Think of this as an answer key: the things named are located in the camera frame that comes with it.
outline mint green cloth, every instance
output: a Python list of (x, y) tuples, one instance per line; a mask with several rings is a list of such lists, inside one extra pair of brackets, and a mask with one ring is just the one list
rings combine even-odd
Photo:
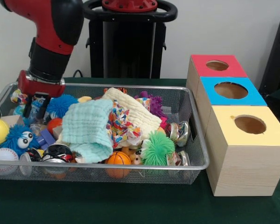
[(63, 117), (62, 141), (70, 143), (70, 149), (87, 163), (105, 160), (113, 152), (106, 130), (112, 105), (104, 99), (73, 104)]

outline yellow box lid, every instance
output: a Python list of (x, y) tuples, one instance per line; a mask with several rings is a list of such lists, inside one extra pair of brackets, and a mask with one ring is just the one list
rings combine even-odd
[(213, 106), (228, 145), (280, 146), (280, 122), (267, 106)]

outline blue fuzzy toy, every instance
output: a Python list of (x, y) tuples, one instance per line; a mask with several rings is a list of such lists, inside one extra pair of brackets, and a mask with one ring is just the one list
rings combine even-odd
[(69, 110), (70, 105), (78, 103), (78, 100), (71, 95), (63, 94), (61, 97), (51, 99), (47, 112), (51, 118), (63, 118)]
[[(28, 134), (24, 132), (32, 133), (33, 138), (30, 138)], [(10, 148), (14, 150), (20, 157), (29, 148), (38, 149), (40, 147), (36, 138), (37, 136), (33, 133), (33, 131), (29, 127), (24, 125), (14, 125), (9, 129), (9, 134), (6, 137), (6, 141), (0, 145), (0, 148)], [(27, 147), (26, 145), (23, 145), (23, 143), (22, 145), (19, 146), (19, 141), (21, 140), (24, 140)]]

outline metal basket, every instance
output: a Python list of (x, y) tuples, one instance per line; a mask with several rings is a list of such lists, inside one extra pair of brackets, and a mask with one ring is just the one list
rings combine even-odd
[[(98, 97), (104, 88), (119, 87), (103, 84), (67, 84), (65, 93), (77, 98), (82, 96)], [(8, 175), (0, 175), (4, 180), (35, 180), (35, 181), (73, 181), (73, 182), (126, 182), (126, 183), (171, 183), (192, 184), (200, 171), (209, 165), (209, 157), (202, 134), (200, 121), (193, 94), (184, 87), (158, 86), (124, 86), (129, 95), (138, 95), (142, 91), (162, 96), (163, 111), (168, 116), (168, 122), (187, 120), (191, 127), (191, 137), (185, 147), (176, 147), (189, 154), (190, 166), (144, 166), (144, 165), (108, 165), (108, 164), (77, 164), (77, 163), (45, 163), (24, 161), (0, 161), (1, 169), (15, 171)], [(5, 87), (0, 94), (0, 117), (12, 115), (17, 106), (10, 100), (10, 94), (17, 88), (17, 83)], [(32, 171), (23, 175), (21, 169)], [(106, 170), (125, 171), (129, 174), (121, 179), (112, 179)]]

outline green tablecloth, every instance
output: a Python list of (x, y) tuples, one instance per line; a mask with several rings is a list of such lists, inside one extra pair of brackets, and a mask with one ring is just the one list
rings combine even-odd
[[(185, 85), (182, 79), (66, 82)], [(280, 182), (272, 197), (214, 197), (204, 171), (190, 186), (0, 181), (0, 223), (280, 224)]]

